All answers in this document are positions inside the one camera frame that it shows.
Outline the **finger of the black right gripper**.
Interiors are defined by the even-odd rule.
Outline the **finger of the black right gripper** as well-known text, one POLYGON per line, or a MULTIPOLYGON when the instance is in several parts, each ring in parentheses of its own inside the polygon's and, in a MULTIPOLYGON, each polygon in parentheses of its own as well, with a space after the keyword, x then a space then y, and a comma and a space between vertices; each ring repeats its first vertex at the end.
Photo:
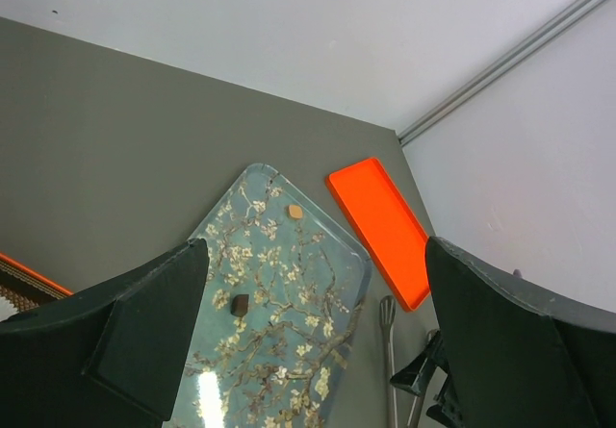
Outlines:
POLYGON ((390 378, 390 384, 411 394, 425 394, 437 368, 449 373, 443 340, 431 339, 418 357, 390 378))
POLYGON ((451 379, 446 379, 434 397, 434 404, 426 410, 426 416, 443 426, 464 426, 458 397, 451 379))

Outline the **orange box lid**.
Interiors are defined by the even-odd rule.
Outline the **orange box lid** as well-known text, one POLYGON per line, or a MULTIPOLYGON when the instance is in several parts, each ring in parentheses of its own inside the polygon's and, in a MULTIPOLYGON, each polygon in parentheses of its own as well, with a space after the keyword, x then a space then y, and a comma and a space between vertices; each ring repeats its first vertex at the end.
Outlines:
POLYGON ((406 312, 430 294, 424 252, 428 235, 375 157, 329 174, 325 183, 406 312))

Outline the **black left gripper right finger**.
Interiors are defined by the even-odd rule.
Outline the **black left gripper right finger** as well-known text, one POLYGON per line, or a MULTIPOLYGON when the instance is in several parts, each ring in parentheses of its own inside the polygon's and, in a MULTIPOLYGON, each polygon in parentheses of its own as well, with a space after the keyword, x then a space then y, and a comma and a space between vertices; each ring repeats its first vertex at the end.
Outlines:
POLYGON ((614 313, 445 239, 428 240, 425 264, 465 426, 614 426, 614 313))

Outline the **silver metal tongs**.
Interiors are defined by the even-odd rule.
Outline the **silver metal tongs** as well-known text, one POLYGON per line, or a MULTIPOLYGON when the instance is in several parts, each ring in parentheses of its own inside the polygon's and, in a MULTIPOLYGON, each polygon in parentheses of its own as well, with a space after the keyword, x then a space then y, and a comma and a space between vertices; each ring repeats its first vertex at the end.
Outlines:
MULTIPOLYGON (((383 340, 383 350, 385 355, 385 377, 386 377, 386 401, 387 401, 387 427, 398 427, 398 405, 395 388, 391 385, 390 379, 394 375, 395 355, 393 347, 393 326, 396 317, 397 302, 394 296, 386 295, 379 302, 379 325, 383 340)), ((427 333, 425 344, 436 335, 437 330, 430 330, 427 333)), ((410 409, 406 427, 419 427, 422 409, 424 406, 424 396, 415 396, 410 409)))

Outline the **dark square chocolate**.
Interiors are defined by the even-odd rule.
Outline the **dark square chocolate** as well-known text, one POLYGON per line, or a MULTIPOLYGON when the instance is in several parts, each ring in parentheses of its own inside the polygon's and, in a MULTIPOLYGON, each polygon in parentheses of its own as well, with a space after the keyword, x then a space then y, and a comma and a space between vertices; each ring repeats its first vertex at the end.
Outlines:
POLYGON ((248 294, 238 294, 231 302, 230 313, 235 317, 244 317, 249 308, 250 297, 248 294))

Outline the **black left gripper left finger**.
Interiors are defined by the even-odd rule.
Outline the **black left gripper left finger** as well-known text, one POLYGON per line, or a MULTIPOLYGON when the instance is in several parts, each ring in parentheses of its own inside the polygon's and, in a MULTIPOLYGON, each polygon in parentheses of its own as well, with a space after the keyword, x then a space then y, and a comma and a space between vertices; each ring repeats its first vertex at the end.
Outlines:
POLYGON ((204 239, 1 323, 4 427, 170 420, 209 266, 204 239))

